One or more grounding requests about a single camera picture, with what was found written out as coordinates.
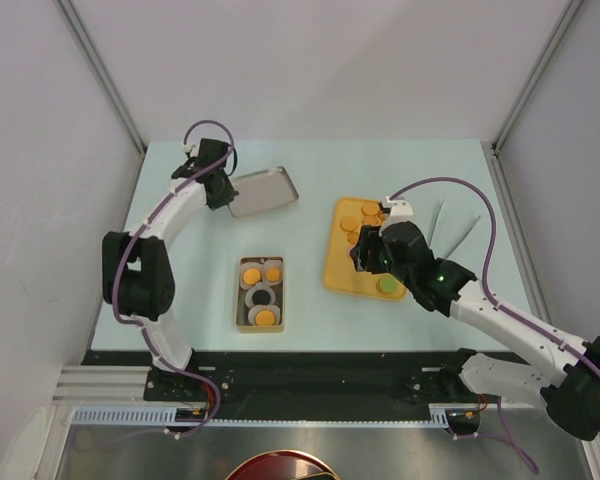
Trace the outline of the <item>metal tongs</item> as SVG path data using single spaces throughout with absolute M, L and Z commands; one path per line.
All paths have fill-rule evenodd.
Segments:
M 426 233 L 427 244 L 437 257 L 449 258 L 466 241 L 481 219 L 481 214 L 458 212 L 443 198 L 434 207 Z

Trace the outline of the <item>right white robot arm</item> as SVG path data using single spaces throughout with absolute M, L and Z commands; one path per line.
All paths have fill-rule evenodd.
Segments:
M 473 272 L 435 257 L 410 221 L 362 226 L 349 255 L 357 271 L 391 275 L 425 310 L 470 325 L 521 358 L 516 364 L 459 350 L 441 376 L 449 399 L 506 397 L 545 410 L 580 440 L 600 434 L 600 336 L 584 340 L 499 301 Z

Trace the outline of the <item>silver tin lid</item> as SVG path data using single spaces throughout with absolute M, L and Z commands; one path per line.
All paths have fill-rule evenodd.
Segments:
M 238 195 L 228 208 L 235 218 L 266 212 L 299 199 L 289 173 L 282 166 L 240 176 L 232 185 Z

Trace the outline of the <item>black cookie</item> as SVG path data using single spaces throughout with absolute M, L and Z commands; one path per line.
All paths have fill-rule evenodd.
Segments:
M 251 301 L 256 305 L 270 305 L 272 302 L 272 294 L 266 289 L 256 289 L 251 295 Z

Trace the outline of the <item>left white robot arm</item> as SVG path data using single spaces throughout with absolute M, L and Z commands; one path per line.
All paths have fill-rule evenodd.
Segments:
M 129 231 L 104 236 L 102 294 L 118 323 L 139 330 L 154 366 L 169 371 L 167 389 L 187 400 L 199 392 L 201 376 L 187 366 L 193 348 L 172 311 L 176 284 L 169 250 L 196 213 L 227 206 L 238 192 L 225 171 L 227 160 L 237 158 L 232 143 L 204 138 L 184 149 L 185 162 L 148 216 Z

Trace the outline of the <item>orange cookie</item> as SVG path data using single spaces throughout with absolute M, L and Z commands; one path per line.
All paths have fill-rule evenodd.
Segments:
M 254 317 L 254 324 L 259 327 L 269 327 L 276 324 L 276 315 L 270 310 L 261 310 Z
M 282 278 L 282 271 L 279 267 L 270 267 L 265 271 L 265 278 L 268 282 L 277 283 Z
M 253 286 L 261 281 L 262 274 L 258 268 L 249 267 L 242 274 L 242 281 L 245 285 Z

